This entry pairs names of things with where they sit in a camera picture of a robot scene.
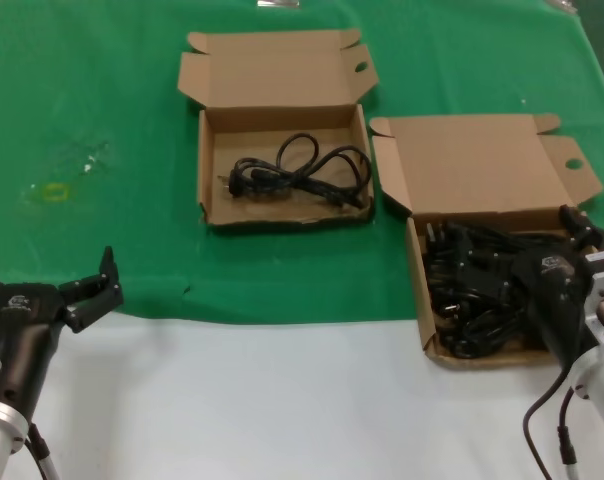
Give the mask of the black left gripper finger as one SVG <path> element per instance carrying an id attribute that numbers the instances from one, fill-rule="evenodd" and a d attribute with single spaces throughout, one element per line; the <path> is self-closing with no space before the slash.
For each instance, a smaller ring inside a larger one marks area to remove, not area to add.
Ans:
<path id="1" fill-rule="evenodd" d="M 119 271 L 111 246 L 104 249 L 96 275 L 58 287 L 66 307 L 65 324 L 80 333 L 124 303 Z"/>

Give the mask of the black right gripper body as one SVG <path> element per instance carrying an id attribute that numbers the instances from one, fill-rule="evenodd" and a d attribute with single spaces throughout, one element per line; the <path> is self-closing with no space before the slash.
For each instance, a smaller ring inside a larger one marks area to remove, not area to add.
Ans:
<path id="1" fill-rule="evenodd" d="M 582 256 L 560 248 L 531 248 L 516 255 L 511 272 L 525 294 L 529 324 L 561 367 L 571 369 L 594 344 L 584 320 Z"/>

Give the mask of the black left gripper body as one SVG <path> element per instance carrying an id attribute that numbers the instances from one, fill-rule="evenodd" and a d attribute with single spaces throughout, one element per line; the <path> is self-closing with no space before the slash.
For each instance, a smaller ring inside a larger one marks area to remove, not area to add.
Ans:
<path id="1" fill-rule="evenodd" d="M 64 305 L 49 284 L 0 283 L 0 403 L 30 420 L 55 354 Z"/>

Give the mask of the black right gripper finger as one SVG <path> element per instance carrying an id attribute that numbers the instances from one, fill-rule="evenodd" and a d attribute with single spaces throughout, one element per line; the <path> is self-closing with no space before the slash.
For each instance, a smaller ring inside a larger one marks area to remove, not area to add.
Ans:
<path id="1" fill-rule="evenodd" d="M 574 251 L 581 252 L 587 248 L 604 251 L 604 229 L 596 226 L 584 212 L 562 205 L 558 217 L 569 234 L 569 243 Z"/>
<path id="2" fill-rule="evenodd" d="M 467 233 L 457 234 L 454 280 L 468 292 L 497 304 L 510 301 L 510 254 L 493 246 L 477 246 Z"/>

